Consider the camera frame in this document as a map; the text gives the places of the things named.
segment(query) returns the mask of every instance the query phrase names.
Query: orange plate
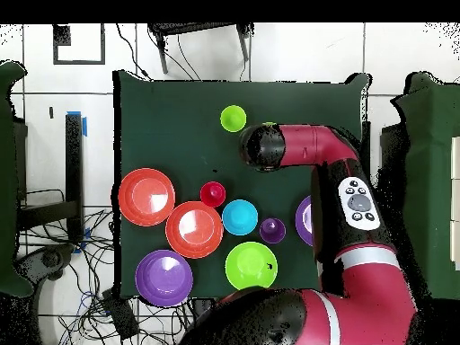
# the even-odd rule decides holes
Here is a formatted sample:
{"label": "orange plate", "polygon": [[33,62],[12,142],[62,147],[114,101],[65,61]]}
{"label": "orange plate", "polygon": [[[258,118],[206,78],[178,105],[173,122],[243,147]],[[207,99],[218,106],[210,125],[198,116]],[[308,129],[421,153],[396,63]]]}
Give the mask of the orange plate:
{"label": "orange plate", "polygon": [[119,209],[130,222],[154,226],[173,211],[174,187],[161,172],[141,168],[128,173],[119,186]]}
{"label": "orange plate", "polygon": [[220,215],[201,201],[180,204],[166,221],[166,238],[172,249],[186,258],[210,255],[222,241]]}

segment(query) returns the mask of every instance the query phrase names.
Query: purple plate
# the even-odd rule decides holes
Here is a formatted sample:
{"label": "purple plate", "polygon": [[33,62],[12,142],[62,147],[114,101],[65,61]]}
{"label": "purple plate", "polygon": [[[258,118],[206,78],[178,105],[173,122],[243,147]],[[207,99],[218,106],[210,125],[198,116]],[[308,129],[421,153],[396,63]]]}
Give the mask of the purple plate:
{"label": "purple plate", "polygon": [[150,252],[136,269],[137,290],[152,305],[177,305],[188,296],[192,285],[189,263],[171,250]]}
{"label": "purple plate", "polygon": [[313,246],[311,196],[304,199],[297,208],[296,230],[300,235],[300,238],[302,238],[310,246]]}

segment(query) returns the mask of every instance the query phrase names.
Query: green cup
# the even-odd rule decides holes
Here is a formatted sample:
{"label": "green cup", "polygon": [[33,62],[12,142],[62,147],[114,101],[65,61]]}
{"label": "green cup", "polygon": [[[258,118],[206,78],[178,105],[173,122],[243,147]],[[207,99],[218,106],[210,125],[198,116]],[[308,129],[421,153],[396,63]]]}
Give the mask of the green cup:
{"label": "green cup", "polygon": [[226,257],[226,277],[236,289],[268,288],[278,274],[275,254],[264,244],[240,243]]}
{"label": "green cup", "polygon": [[225,107],[220,114],[222,127],[229,132],[238,132],[246,124],[246,113],[240,106]]}

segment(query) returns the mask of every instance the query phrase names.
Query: purple cup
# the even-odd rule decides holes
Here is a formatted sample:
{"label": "purple cup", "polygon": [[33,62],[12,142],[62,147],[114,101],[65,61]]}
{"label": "purple cup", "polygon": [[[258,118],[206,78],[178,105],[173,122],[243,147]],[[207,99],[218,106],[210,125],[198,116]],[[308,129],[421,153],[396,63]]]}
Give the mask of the purple cup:
{"label": "purple cup", "polygon": [[286,227],[278,218],[267,218],[262,221],[259,233],[266,243],[280,243],[286,235]]}
{"label": "purple cup", "polygon": [[296,230],[306,243],[313,246],[312,198],[308,196],[297,208]]}
{"label": "purple cup", "polygon": [[192,285],[190,265],[177,252],[156,250],[137,265],[137,290],[152,305],[177,305],[189,295]]}

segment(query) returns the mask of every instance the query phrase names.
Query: red cup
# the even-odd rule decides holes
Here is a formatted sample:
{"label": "red cup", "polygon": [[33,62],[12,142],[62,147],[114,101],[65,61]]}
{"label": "red cup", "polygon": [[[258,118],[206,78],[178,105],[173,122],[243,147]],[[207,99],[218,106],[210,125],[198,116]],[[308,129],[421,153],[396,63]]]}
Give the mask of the red cup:
{"label": "red cup", "polygon": [[154,226],[173,211],[174,187],[161,172],[141,168],[128,173],[119,186],[119,209],[133,224]]}
{"label": "red cup", "polygon": [[220,182],[210,181],[201,187],[199,198],[203,204],[216,208],[226,200],[226,189]]}

